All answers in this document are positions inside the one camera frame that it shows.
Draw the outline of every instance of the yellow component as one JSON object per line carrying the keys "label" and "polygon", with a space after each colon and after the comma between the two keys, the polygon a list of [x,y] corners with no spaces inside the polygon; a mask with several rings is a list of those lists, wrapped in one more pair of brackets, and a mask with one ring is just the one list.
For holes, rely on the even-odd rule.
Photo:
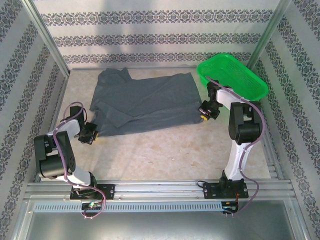
{"label": "yellow component", "polygon": [[200,117],[201,117],[203,120],[208,121],[208,118],[207,118],[206,116],[200,115]]}

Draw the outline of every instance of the floral patterned wall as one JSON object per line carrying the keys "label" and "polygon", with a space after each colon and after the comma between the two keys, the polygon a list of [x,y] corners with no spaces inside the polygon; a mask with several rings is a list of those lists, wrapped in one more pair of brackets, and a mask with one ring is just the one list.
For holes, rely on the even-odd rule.
{"label": "floral patterned wall", "polygon": [[246,63],[279,0],[34,0],[70,69]]}
{"label": "floral patterned wall", "polygon": [[320,239],[319,2],[292,1],[255,66],[269,86],[262,106],[274,148],[311,239]]}
{"label": "floral patterned wall", "polygon": [[35,174],[65,77],[19,0],[0,0],[0,240],[9,239]]}

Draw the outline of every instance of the gray cloth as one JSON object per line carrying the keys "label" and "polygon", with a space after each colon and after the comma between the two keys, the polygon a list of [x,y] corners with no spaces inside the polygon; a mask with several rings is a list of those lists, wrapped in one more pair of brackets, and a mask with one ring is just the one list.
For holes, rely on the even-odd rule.
{"label": "gray cloth", "polygon": [[90,110],[100,136],[142,133],[202,122],[201,99],[191,73],[132,79],[107,68],[98,76]]}

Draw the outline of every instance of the beige floor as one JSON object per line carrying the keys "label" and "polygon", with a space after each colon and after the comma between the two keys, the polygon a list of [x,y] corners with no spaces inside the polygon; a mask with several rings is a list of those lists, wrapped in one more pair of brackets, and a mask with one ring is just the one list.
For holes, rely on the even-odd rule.
{"label": "beige floor", "polygon": [[[59,120],[67,105],[80,101],[89,109],[102,70],[73,70],[68,80]],[[133,79],[191,72],[202,100],[207,90],[194,68],[131,69]],[[93,113],[87,110],[88,120]],[[98,180],[218,179],[231,150],[229,111],[221,108],[217,120],[163,130],[112,137],[98,137],[92,145],[71,141],[76,164]],[[245,168],[252,178],[270,178],[260,143],[253,147]]]}

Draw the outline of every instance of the green basket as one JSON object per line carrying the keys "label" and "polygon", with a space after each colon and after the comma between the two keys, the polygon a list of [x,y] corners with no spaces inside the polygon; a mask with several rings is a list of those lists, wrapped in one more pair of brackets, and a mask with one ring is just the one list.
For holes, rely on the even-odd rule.
{"label": "green basket", "polygon": [[209,76],[250,101],[262,99],[269,91],[264,81],[227,53],[219,53],[200,63],[196,71],[203,85],[207,86],[209,80],[206,76]]}

